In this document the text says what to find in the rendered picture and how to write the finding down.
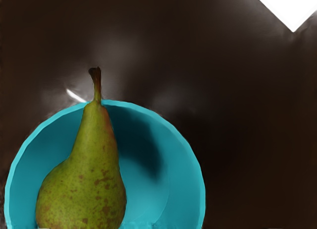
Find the teal bowl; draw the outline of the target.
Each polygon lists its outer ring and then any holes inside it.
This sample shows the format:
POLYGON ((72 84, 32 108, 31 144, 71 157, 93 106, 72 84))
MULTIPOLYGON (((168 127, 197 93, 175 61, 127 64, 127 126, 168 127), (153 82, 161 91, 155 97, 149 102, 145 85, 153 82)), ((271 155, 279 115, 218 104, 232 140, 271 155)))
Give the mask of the teal bowl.
MULTIPOLYGON (((127 194, 120 229, 201 229, 206 190, 189 143, 157 113, 133 103, 104 100, 118 143, 127 194)), ((35 203, 48 172, 73 146, 84 104, 42 122, 13 160, 4 193, 7 229, 37 229, 35 203)))

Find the green pear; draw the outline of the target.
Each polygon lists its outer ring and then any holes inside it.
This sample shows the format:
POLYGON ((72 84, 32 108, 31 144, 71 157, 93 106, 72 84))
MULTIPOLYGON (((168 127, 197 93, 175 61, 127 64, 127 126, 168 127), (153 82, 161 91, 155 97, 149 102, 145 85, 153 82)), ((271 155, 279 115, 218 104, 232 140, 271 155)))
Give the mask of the green pear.
POLYGON ((69 157, 45 177, 36 202, 41 229, 119 229, 126 190, 118 147, 102 105, 101 69, 92 67, 94 98, 83 110, 69 157))

